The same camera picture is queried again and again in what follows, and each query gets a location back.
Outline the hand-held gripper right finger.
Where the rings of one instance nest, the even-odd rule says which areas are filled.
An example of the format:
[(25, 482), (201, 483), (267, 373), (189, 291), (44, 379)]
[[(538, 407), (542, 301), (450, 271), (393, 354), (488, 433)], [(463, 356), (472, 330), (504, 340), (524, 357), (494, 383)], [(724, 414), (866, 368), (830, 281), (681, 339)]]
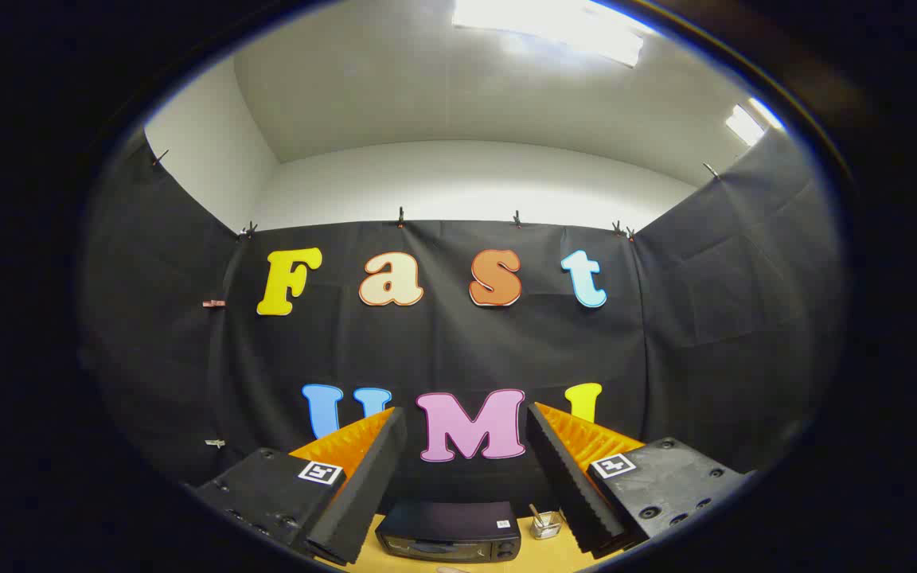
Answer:
[(594, 558), (670, 536), (753, 478), (676, 438), (643, 443), (542, 403), (525, 437), (576, 544)]

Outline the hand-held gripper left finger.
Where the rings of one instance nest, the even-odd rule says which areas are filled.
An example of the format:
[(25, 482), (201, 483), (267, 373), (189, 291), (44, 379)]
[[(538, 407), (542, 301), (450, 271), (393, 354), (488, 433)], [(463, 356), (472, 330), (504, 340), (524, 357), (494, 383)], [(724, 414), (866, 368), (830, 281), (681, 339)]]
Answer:
[(292, 452), (261, 447), (188, 490), (269, 547), (345, 566), (359, 559), (405, 439), (405, 414), (389, 407)]

